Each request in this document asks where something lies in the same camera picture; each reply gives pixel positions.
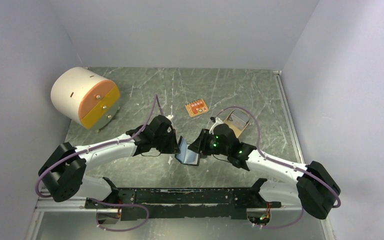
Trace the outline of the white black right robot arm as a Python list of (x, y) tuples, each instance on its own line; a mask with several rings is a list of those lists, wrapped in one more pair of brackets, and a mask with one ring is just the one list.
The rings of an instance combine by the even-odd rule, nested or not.
[(262, 207), (267, 202), (301, 205), (312, 217), (324, 220), (340, 205), (341, 189), (321, 163), (291, 162), (265, 153), (254, 145), (241, 142), (227, 124), (219, 124), (212, 130), (203, 128), (188, 149), (205, 156), (225, 156), (238, 169), (280, 180), (280, 185), (273, 185), (273, 191), (263, 186), (250, 193), (250, 202), (255, 207)]

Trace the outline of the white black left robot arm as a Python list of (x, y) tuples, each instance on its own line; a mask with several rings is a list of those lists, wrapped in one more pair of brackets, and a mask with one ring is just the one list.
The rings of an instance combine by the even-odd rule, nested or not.
[(112, 208), (123, 202), (118, 188), (107, 177), (95, 178), (85, 173), (152, 149), (161, 154), (179, 153), (173, 118), (173, 115), (157, 115), (150, 123), (95, 144), (72, 146), (69, 142), (62, 143), (38, 171), (39, 182), (48, 190), (48, 197), (57, 203), (72, 197), (85, 197)]

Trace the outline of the black leather card holder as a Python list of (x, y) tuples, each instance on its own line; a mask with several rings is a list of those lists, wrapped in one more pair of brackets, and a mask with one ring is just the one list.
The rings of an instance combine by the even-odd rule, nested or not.
[(183, 165), (199, 166), (200, 155), (188, 149), (189, 145), (186, 139), (180, 136), (178, 141), (179, 152), (174, 155), (174, 158)]

